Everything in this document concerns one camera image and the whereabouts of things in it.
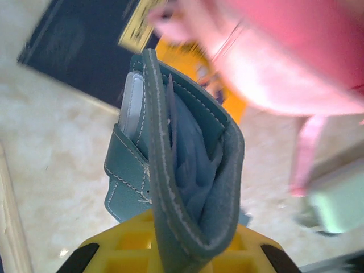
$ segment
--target pink fabric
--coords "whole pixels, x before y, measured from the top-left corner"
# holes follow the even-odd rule
[[[364,28],[335,0],[177,0],[178,18],[150,14],[156,32],[198,40],[214,68],[250,104],[311,116],[300,131],[291,192],[307,194],[330,115],[364,113]]]
[[[226,4],[322,74],[347,88],[364,85],[364,28],[337,1],[226,0]]]

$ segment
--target tiled floor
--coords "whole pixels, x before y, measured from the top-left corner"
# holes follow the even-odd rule
[[[104,208],[102,169],[117,111],[16,64],[48,0],[0,0],[0,140],[6,151],[35,272],[55,272],[83,240],[116,221]],[[363,117],[332,119],[318,161],[364,139]],[[248,109],[242,205],[250,227],[281,243],[299,265],[364,247],[362,230],[336,238],[292,221],[287,194],[296,120]]]

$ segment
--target wooden edge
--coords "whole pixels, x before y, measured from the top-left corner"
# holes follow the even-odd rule
[[[0,143],[0,255],[5,273],[32,273],[18,206]]]

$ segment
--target pink strap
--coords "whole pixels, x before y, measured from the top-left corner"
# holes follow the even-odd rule
[[[309,117],[299,131],[290,185],[290,191],[295,197],[307,195],[316,149],[327,119],[320,115]]]

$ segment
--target yellow object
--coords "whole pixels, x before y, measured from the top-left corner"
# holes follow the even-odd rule
[[[161,273],[162,264],[154,234],[152,210],[121,223],[85,241],[99,245],[84,273]],[[230,246],[200,273],[276,272],[262,251],[275,241],[238,225]]]
[[[153,7],[164,4],[166,1],[167,0],[140,0],[125,27],[118,44],[129,49],[131,52],[141,53],[153,32],[153,27],[148,25],[146,16]],[[130,1],[122,16],[127,15],[132,4],[133,1]]]
[[[204,57],[196,43],[171,44],[163,37],[155,47],[158,60],[185,74],[199,85],[203,86],[236,123],[240,123],[246,104],[231,89],[229,89],[218,74],[214,73],[209,62]]]

